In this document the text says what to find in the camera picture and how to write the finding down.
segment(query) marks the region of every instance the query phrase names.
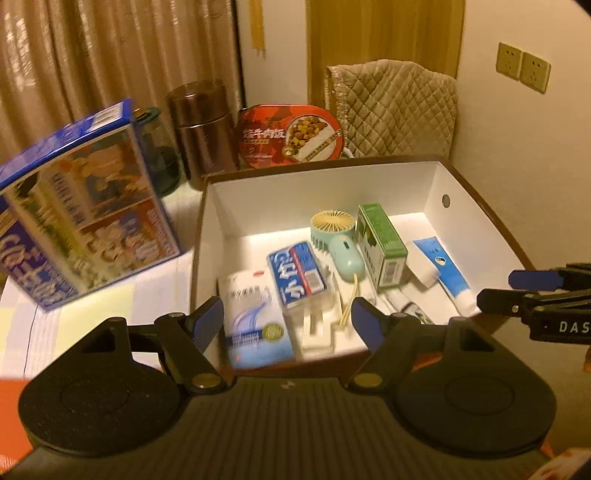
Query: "green box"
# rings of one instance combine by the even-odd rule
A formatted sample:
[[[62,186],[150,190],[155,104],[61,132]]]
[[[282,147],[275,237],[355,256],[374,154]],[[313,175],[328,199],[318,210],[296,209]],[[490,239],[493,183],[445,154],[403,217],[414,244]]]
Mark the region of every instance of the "green box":
[[[359,205],[356,237],[376,288],[397,286],[408,250],[379,203]]]

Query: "green circular logo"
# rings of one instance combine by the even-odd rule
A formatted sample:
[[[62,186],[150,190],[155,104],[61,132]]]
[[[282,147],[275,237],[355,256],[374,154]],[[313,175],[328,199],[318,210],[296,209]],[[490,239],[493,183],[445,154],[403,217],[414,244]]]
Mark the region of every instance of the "green circular logo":
[[[262,337],[267,342],[276,342],[283,337],[283,327],[278,323],[270,323],[265,325],[262,330]]]

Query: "brown metallic thermos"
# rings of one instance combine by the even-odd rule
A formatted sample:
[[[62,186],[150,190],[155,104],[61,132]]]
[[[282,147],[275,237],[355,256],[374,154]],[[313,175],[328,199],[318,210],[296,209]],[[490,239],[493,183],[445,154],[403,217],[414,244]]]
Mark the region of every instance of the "brown metallic thermos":
[[[234,122],[221,80],[181,85],[166,96],[185,172],[194,189],[203,176],[238,169]]]

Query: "ribbed black surface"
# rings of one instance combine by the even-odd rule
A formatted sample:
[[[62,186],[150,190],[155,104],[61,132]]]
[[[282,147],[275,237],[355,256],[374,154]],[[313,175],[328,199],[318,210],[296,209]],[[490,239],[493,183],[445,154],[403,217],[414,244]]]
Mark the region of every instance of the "ribbed black surface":
[[[240,378],[223,394],[192,399],[165,435],[133,452],[81,459],[38,449],[5,478],[524,480],[544,462],[537,451],[501,460],[441,453],[381,399],[338,380]]]

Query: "curtain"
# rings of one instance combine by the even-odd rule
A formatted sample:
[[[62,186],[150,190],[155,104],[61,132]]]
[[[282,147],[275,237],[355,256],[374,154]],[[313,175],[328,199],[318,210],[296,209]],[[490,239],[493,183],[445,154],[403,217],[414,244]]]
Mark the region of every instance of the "curtain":
[[[232,0],[0,0],[0,163],[125,97],[219,78],[241,105]]]

